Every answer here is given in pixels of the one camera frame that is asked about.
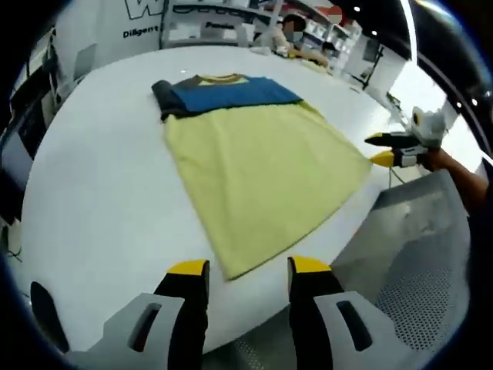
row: human hand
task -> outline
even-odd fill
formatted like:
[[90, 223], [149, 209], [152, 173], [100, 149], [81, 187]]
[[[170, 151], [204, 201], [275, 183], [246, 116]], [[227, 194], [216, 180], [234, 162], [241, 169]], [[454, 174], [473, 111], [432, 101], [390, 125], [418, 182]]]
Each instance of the human hand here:
[[424, 164], [424, 168], [430, 171], [443, 170], [449, 167], [453, 161], [452, 157], [448, 155], [442, 148], [429, 149], [428, 158]]

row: person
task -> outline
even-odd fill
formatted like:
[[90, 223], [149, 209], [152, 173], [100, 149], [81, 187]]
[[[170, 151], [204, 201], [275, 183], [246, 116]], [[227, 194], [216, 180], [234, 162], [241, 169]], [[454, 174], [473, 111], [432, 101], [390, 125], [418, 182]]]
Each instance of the person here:
[[470, 172], [444, 150], [428, 154], [429, 167], [433, 171], [447, 170], [469, 213], [471, 248], [467, 281], [470, 291], [468, 313], [452, 339], [439, 351], [427, 368], [451, 368], [458, 361], [488, 358], [488, 335], [493, 328], [490, 319], [490, 303], [493, 302], [493, 248], [491, 247], [491, 220], [493, 220], [493, 187], [486, 180]]
[[332, 42], [324, 42], [322, 44], [322, 55], [326, 57], [331, 57], [336, 51], [336, 47]]
[[301, 51], [303, 32], [307, 27], [307, 21], [300, 15], [286, 15], [280, 23], [280, 27], [263, 33], [256, 40], [256, 45], [267, 46], [271, 50], [285, 55], [312, 60], [324, 67], [328, 66], [328, 59], [318, 52]]

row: sleeve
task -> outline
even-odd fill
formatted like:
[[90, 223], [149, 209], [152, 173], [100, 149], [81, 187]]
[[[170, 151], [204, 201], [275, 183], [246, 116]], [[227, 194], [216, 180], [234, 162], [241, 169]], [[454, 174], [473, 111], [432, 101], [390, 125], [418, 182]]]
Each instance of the sleeve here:
[[280, 46], [284, 46], [286, 48], [291, 47], [291, 44], [287, 41], [286, 36], [277, 27], [274, 27], [272, 31], [272, 40], [275, 48], [278, 48]]

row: white table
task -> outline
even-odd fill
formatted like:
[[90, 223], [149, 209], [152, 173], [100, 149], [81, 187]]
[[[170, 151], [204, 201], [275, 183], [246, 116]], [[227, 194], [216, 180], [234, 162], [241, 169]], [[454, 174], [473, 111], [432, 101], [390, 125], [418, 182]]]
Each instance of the white table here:
[[288, 304], [287, 257], [331, 263], [384, 187], [375, 167], [359, 192], [296, 246], [226, 282], [163, 143], [151, 85], [195, 74], [267, 76], [318, 108], [363, 154], [389, 112], [329, 75], [276, 56], [226, 46], [151, 52], [91, 72], [60, 109], [39, 147], [22, 213], [24, 268], [53, 296], [72, 350], [104, 322], [153, 292], [177, 262], [210, 260], [204, 351], [241, 336]]

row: white wall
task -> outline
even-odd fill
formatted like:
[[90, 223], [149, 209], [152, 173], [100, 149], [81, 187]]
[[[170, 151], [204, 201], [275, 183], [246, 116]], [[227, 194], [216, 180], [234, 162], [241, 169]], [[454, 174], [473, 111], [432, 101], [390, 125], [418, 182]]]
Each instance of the white wall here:
[[441, 147], [471, 172], [476, 172], [481, 165], [482, 152], [462, 115], [445, 135]]
[[390, 93], [401, 101], [402, 111], [410, 116], [415, 106], [436, 112], [444, 106], [446, 95], [434, 80], [412, 62], [406, 62]]
[[447, 127], [447, 130], [450, 130], [459, 117], [459, 114], [455, 111], [454, 107], [448, 100], [445, 101], [442, 112], [445, 117], [445, 126]]

